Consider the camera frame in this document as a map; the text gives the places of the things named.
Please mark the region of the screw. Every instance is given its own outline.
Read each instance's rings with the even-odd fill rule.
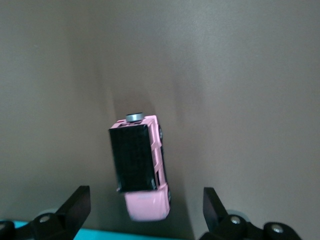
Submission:
[[[232,216],[231,217],[231,222],[233,223],[233,224],[240,224],[240,218],[238,218],[237,216]]]
[[[48,221],[50,219],[49,215],[44,215],[43,217],[40,218],[40,223],[45,223],[46,221]]]
[[[278,224],[272,224],[271,228],[278,234],[282,234],[284,232],[283,228]]]

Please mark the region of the gray wall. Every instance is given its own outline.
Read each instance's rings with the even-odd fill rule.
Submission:
[[[2,1],[0,217],[90,185],[85,226],[199,238],[203,187],[319,238],[319,1]],[[157,114],[169,217],[131,222],[108,129]]]

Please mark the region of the car wheel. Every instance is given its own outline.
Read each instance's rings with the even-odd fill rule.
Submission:
[[[169,187],[168,187],[168,199],[169,199],[169,205],[171,205],[171,191]]]
[[[166,166],[165,166],[165,158],[164,158],[164,148],[161,146],[161,156],[162,156],[162,164],[163,164],[163,171],[164,171],[164,178],[165,181],[168,182],[167,179],[167,171],[166,171]]]
[[[159,137],[160,137],[160,141],[162,143],[162,140],[164,138],[164,134],[162,133],[162,129],[161,129],[160,125],[159,125]]]

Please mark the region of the teal surface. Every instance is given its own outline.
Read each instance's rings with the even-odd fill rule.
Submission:
[[[24,221],[14,221],[15,228],[26,225]],[[154,236],[134,235],[110,231],[99,231],[81,228],[74,238],[75,240],[178,240],[176,238],[164,238]]]

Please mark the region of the pink toy car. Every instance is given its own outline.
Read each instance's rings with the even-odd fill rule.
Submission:
[[[158,221],[170,211],[171,193],[157,116],[129,114],[110,129],[118,191],[134,221]]]

